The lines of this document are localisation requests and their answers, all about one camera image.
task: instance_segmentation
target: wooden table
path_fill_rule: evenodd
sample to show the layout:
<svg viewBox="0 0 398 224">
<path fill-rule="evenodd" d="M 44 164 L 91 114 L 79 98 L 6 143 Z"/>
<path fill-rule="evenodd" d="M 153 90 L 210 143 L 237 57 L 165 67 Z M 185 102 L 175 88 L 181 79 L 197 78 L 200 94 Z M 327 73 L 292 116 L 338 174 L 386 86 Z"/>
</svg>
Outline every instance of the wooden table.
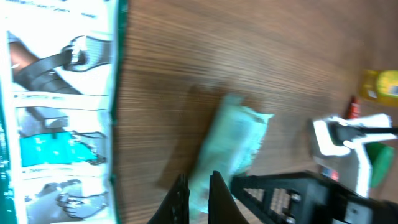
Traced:
<svg viewBox="0 0 398 224">
<path fill-rule="evenodd" d="M 344 112 L 364 68 L 397 68 L 397 8 L 393 0 L 131 1 L 114 148 L 123 223 L 146 223 L 192 168 L 227 92 L 275 114 L 251 174 L 315 169 L 307 119 Z"/>
</svg>

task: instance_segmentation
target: yellow object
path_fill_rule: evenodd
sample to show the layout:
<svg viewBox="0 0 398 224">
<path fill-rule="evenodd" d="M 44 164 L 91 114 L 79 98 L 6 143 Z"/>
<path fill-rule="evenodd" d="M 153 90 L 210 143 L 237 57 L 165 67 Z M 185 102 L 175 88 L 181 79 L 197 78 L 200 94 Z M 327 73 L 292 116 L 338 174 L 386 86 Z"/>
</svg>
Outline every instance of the yellow object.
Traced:
<svg viewBox="0 0 398 224">
<path fill-rule="evenodd" d="M 398 106 L 398 70 L 365 70 L 359 94 L 384 105 Z"/>
</svg>

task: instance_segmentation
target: illustrated hand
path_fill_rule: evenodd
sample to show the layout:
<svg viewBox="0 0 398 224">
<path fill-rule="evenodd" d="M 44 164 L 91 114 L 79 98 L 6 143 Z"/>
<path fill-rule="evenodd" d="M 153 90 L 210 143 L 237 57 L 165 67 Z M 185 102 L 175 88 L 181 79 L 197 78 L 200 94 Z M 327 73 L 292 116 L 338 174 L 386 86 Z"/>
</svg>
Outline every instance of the illustrated hand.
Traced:
<svg viewBox="0 0 398 224">
<path fill-rule="evenodd" d="M 72 218 L 89 218 L 106 206 L 107 192 L 101 195 L 92 195 L 88 197 L 74 197 L 71 195 L 60 195 L 58 205 Z"/>
</svg>

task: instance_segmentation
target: yellow container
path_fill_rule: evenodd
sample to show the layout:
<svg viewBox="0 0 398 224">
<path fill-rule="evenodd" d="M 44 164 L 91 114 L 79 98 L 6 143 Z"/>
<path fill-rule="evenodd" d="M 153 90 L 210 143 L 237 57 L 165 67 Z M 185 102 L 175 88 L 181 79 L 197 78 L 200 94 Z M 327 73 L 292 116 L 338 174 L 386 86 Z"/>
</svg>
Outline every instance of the yellow container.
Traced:
<svg viewBox="0 0 398 224">
<path fill-rule="evenodd" d="M 398 70 L 365 70 L 359 94 L 371 101 L 398 106 Z"/>
</svg>

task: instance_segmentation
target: printed package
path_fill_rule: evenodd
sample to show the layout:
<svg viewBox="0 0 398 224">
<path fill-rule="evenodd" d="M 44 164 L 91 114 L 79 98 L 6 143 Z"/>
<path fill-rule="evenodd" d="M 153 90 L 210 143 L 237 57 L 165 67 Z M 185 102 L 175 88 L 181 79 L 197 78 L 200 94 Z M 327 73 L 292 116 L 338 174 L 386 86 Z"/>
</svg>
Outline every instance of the printed package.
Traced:
<svg viewBox="0 0 398 224">
<path fill-rule="evenodd" d="M 2 9 L 0 223 L 117 223 L 111 113 L 125 1 Z"/>
</svg>

